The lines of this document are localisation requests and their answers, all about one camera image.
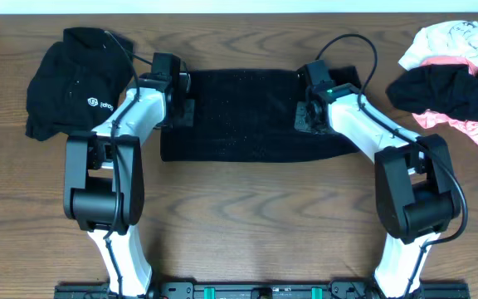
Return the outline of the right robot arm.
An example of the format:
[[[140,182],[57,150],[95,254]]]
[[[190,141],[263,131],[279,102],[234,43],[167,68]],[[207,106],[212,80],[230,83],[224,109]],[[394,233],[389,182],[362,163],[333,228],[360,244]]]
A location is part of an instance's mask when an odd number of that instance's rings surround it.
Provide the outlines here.
[[[387,232],[374,291],[381,298],[423,295],[420,275],[431,247],[455,240],[467,225],[446,141],[406,130],[357,87],[331,81],[306,87],[295,128],[344,137],[373,162],[376,209]]]

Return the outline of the black velvet garment with buttons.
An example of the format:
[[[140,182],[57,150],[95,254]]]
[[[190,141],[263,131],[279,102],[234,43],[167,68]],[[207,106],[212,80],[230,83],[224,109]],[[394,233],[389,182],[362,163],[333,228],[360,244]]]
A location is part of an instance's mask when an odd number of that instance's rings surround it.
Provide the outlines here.
[[[164,130],[164,162],[290,163],[358,152],[343,136],[295,129],[306,84],[296,71],[228,69],[193,71],[187,94],[193,126]]]

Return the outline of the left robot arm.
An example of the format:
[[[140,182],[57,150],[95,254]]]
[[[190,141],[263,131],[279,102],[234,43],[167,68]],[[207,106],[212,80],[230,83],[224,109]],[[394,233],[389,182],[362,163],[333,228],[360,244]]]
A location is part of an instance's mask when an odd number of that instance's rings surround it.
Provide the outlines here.
[[[100,251],[107,282],[62,283],[56,298],[145,298],[153,269],[144,256],[138,221],[144,206],[141,147],[153,130],[173,123],[173,108],[191,111],[191,78],[144,74],[105,122],[74,133],[66,142],[63,207]]]

